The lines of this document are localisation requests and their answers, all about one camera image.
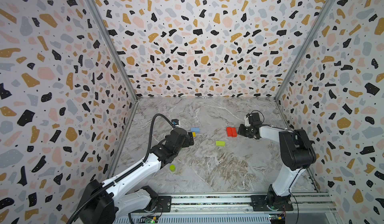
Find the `light blue rectangular block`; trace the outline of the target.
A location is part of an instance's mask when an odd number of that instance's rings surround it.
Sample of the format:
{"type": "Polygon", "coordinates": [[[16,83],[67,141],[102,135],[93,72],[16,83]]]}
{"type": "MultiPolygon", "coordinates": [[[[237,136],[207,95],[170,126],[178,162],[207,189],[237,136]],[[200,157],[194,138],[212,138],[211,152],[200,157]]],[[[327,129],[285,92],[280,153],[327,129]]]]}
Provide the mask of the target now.
{"type": "Polygon", "coordinates": [[[200,129],[199,128],[191,128],[191,132],[193,133],[199,133],[200,129]]]}

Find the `lime green block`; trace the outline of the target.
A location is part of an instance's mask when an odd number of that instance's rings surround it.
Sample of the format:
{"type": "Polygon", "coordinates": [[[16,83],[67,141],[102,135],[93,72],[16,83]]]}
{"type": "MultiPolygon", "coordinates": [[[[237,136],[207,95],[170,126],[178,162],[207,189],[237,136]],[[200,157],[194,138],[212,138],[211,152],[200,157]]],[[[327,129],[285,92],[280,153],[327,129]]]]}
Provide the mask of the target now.
{"type": "Polygon", "coordinates": [[[218,147],[225,147],[226,146],[226,142],[224,142],[224,141],[216,141],[216,146],[218,146],[218,147]]]}

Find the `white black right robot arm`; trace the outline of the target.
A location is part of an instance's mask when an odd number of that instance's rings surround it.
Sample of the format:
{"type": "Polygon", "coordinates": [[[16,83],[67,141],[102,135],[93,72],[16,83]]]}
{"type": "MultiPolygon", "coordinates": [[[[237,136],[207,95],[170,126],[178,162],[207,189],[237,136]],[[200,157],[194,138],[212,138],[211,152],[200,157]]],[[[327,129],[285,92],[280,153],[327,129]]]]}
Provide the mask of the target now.
{"type": "Polygon", "coordinates": [[[292,211],[292,187],[300,175],[316,161],[316,153],[305,130],[289,130],[267,125],[241,124],[238,134],[251,139],[269,139],[280,146],[283,165],[264,199],[251,197],[254,211],[292,211]]]}

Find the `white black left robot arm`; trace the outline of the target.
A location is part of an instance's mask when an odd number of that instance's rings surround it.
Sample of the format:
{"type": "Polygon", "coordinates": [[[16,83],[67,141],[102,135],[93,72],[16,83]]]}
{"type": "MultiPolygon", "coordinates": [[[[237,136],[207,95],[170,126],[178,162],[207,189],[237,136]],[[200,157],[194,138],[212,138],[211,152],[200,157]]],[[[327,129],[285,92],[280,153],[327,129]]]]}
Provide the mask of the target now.
{"type": "Polygon", "coordinates": [[[93,180],[88,183],[68,223],[80,219],[84,224],[112,224],[137,210],[153,212],[159,195],[152,188],[144,186],[132,194],[129,191],[170,164],[183,148],[193,146],[194,136],[193,132],[174,128],[133,166],[103,182],[93,180]]]}

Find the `red rectangular block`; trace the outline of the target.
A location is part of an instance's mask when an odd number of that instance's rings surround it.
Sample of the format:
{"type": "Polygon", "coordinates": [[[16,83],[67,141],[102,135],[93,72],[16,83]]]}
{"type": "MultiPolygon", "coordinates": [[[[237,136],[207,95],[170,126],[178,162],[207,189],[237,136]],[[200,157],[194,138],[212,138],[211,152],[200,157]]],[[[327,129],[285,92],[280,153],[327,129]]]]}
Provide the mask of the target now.
{"type": "Polygon", "coordinates": [[[226,132],[227,132],[227,136],[228,136],[228,137],[232,137],[232,136],[233,136],[233,131],[232,131],[232,128],[231,128],[231,127],[227,127],[227,128],[226,128],[226,132]]]}
{"type": "Polygon", "coordinates": [[[236,128],[231,128],[232,129],[232,137],[235,138],[238,136],[236,128]]]}

